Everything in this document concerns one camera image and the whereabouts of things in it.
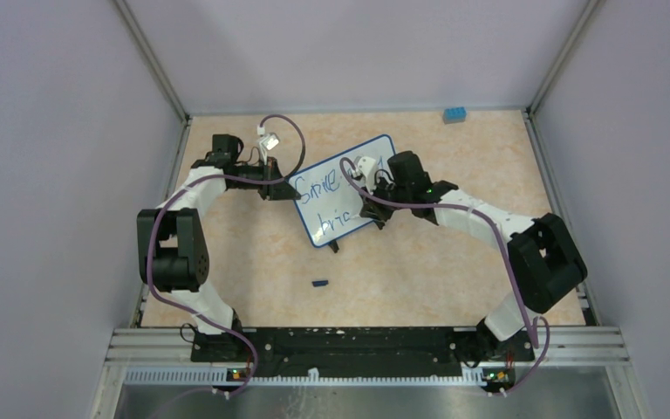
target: gray wall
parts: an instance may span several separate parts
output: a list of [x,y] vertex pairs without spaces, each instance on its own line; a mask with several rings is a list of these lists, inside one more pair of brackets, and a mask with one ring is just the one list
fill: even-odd
[[585,0],[130,0],[190,113],[525,106]]
[[539,125],[598,312],[670,417],[670,2],[607,2]]
[[108,1],[0,1],[0,418],[87,417],[180,128]]

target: speckled countertop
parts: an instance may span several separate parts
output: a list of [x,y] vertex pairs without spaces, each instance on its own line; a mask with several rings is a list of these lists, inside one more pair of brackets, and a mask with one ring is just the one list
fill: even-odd
[[[379,134],[397,152],[413,150],[434,181],[447,180],[497,207],[527,215],[550,210],[519,111],[471,112],[444,125],[438,112],[290,115],[307,138],[304,167]],[[261,115],[194,118],[179,183],[211,147],[212,134],[255,145]],[[273,155],[288,173],[299,140],[280,120],[266,123],[283,139]],[[210,277],[245,326],[474,325],[509,292],[498,252],[457,230],[399,211],[383,231],[371,224],[315,249],[291,202],[264,202],[231,190],[202,221]],[[314,288],[314,279],[329,279]],[[554,325],[583,325],[574,292],[547,315]],[[150,297],[143,326],[177,326],[189,315]]]

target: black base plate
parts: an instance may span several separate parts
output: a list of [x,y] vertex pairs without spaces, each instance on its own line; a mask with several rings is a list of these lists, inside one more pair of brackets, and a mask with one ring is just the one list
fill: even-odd
[[[459,376],[461,362],[473,367],[469,347],[476,331],[453,327],[259,327],[245,329],[258,352],[256,376],[306,376],[316,367],[322,377],[425,377]],[[492,356],[504,361],[512,351],[515,361],[533,361],[527,333],[517,333],[503,342]],[[194,362],[245,362],[243,346],[237,356],[225,348],[208,345],[193,349]]]

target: blue lego brick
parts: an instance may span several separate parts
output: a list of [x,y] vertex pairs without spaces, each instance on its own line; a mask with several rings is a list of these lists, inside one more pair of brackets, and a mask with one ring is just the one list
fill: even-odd
[[451,107],[443,111],[443,122],[446,124],[453,124],[455,122],[463,122],[466,120],[466,108]]

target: purple cable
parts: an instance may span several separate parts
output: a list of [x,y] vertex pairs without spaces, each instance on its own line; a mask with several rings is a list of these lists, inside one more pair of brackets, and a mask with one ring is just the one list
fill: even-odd
[[472,214],[476,214],[478,217],[480,217],[482,220],[486,221],[487,224],[489,225],[490,229],[492,229],[492,232],[495,235],[495,239],[497,241],[497,247],[499,248],[500,253],[502,254],[502,260],[504,261],[504,267],[507,269],[507,275],[509,276],[509,283],[512,286],[512,292],[515,294],[515,300],[517,300],[517,305],[520,309],[520,314],[523,316],[523,323],[525,324],[525,329],[528,331],[528,335],[530,336],[530,342],[533,344],[533,347],[535,349],[538,349],[538,319],[541,319],[546,328],[546,339],[545,339],[545,344],[543,351],[541,351],[540,356],[536,359],[536,362],[533,364],[532,367],[530,367],[530,370],[528,371],[527,374],[523,376],[523,378],[520,379],[520,381],[515,384],[510,390],[507,390],[504,392],[505,395],[511,394],[520,384],[525,382],[525,379],[533,373],[540,365],[541,361],[543,358],[545,358],[546,353],[548,352],[548,348],[550,345],[550,328],[548,326],[548,320],[546,320],[543,316],[538,316],[533,319],[533,323],[531,325],[530,323],[530,317],[528,316],[527,311],[525,310],[525,303],[523,302],[523,296],[520,294],[520,287],[517,285],[517,280],[515,279],[515,273],[512,271],[512,265],[509,262],[509,255],[507,253],[507,247],[504,244],[504,241],[502,240],[502,233],[500,233],[499,229],[496,226],[496,223],[492,221],[491,217],[488,215],[484,214],[478,209],[471,209],[466,205],[459,205],[456,203],[394,203],[391,201],[387,201],[386,199],[381,199],[378,198],[377,196],[373,196],[363,190],[349,175],[348,172],[345,170],[345,163],[348,163],[351,168],[355,169],[356,165],[355,163],[352,162],[351,159],[347,157],[343,157],[340,159],[340,171],[343,172],[344,178],[350,183],[350,185],[358,191],[359,194],[362,196],[376,202],[380,203],[382,205],[386,205],[389,207],[393,208],[403,208],[403,209],[409,209],[409,210],[429,210],[429,209],[436,209],[436,208],[448,208],[452,210],[459,210],[459,211],[471,211]]
[[294,129],[297,131],[297,134],[299,134],[299,138],[302,139],[302,151],[301,151],[301,153],[299,153],[299,160],[297,161],[297,165],[294,166],[294,169],[288,175],[284,176],[284,179],[289,179],[292,175],[297,173],[297,171],[302,167],[302,164],[304,164],[304,155],[307,152],[307,146],[306,146],[306,144],[304,144],[304,134],[302,134],[302,130],[299,129],[299,126],[297,124],[295,124],[294,121],[291,120],[291,118],[289,118],[286,115],[279,114],[279,113],[273,113],[271,115],[268,115],[268,116],[264,117],[261,120],[261,123],[258,124],[258,126],[262,127],[263,124],[265,123],[265,121],[267,121],[271,118],[278,118],[278,119],[281,119],[281,120],[285,120],[286,122],[289,122],[291,124],[291,126],[294,127]]
[[[302,141],[302,154],[299,157],[299,164],[294,168],[294,170],[292,170],[291,174],[289,174],[285,177],[281,177],[279,179],[273,180],[273,181],[254,181],[254,180],[246,179],[246,178],[243,178],[243,177],[219,174],[219,175],[202,176],[199,179],[196,179],[196,180],[190,182],[188,185],[186,185],[186,188],[179,189],[178,192],[176,192],[175,195],[171,196],[171,198],[168,199],[168,201],[163,205],[163,207],[161,208],[161,211],[158,212],[158,216],[155,218],[155,222],[153,223],[153,229],[150,232],[150,243],[147,247],[147,264],[145,266],[145,270],[147,272],[147,286],[148,286],[148,288],[150,288],[150,293],[153,294],[153,297],[155,297],[155,299],[157,299],[161,303],[165,303],[165,304],[168,304],[169,306],[173,306],[173,307],[176,307],[178,309],[181,309],[184,312],[191,313],[192,315],[201,319],[204,323],[207,323],[208,325],[210,325],[212,327],[215,327],[217,329],[222,330],[225,333],[229,333],[229,334],[235,336],[236,338],[241,340],[250,349],[250,352],[253,355],[253,365],[250,366],[250,374],[247,374],[247,376],[245,377],[245,381],[243,381],[243,384],[241,384],[239,388],[237,388],[236,390],[229,393],[229,397],[239,395],[246,387],[248,387],[248,383],[250,382],[250,379],[253,377],[253,375],[255,374],[256,369],[258,367],[258,352],[256,351],[256,348],[253,346],[252,342],[250,342],[250,340],[248,340],[248,338],[246,338],[241,333],[238,333],[238,332],[236,332],[232,329],[228,329],[225,326],[222,326],[222,325],[219,325],[219,324],[215,323],[211,319],[207,318],[207,316],[204,316],[203,314],[199,314],[198,312],[194,311],[193,309],[191,309],[188,306],[185,306],[185,305],[180,304],[180,303],[176,303],[175,301],[172,301],[170,299],[165,299],[158,293],[158,291],[155,289],[155,286],[153,284],[153,258],[155,256],[155,246],[154,246],[154,244],[155,244],[155,241],[158,238],[158,230],[161,227],[161,220],[163,219],[163,217],[168,212],[168,209],[176,201],[178,201],[179,198],[181,198],[184,194],[186,194],[186,192],[189,189],[193,188],[194,186],[196,186],[196,185],[198,185],[202,182],[212,180],[212,179],[228,179],[228,180],[231,180],[231,181],[251,183],[251,184],[254,184],[254,185],[274,185],[276,183],[281,183],[281,182],[286,181],[286,179],[288,177],[290,177],[291,175],[296,173],[296,171],[301,166],[301,161],[304,160],[304,150],[305,150],[304,134],[302,134],[302,130],[299,129],[299,126],[293,120],[291,120],[290,118],[288,118],[286,116],[278,115],[278,114],[266,116],[265,118],[263,118],[263,120],[261,120],[260,126],[262,127],[264,122],[269,118],[281,118],[281,119],[286,120],[287,122],[289,122],[294,127],[294,129],[297,131],[297,134],[299,134],[299,139],[301,139],[301,141]],[[214,389],[213,388],[207,388],[207,387],[191,388],[190,390],[187,390],[187,391],[177,395],[176,397],[172,398],[171,400],[169,400],[169,401],[163,403],[162,405],[160,405],[160,407],[157,408],[153,412],[153,414],[150,415],[148,418],[156,417],[163,410],[167,409],[168,406],[170,406],[172,403],[176,402],[177,400],[179,400],[179,399],[181,399],[181,398],[183,398],[187,395],[191,395],[193,393],[198,393],[198,392],[201,392],[201,391],[214,391]]]

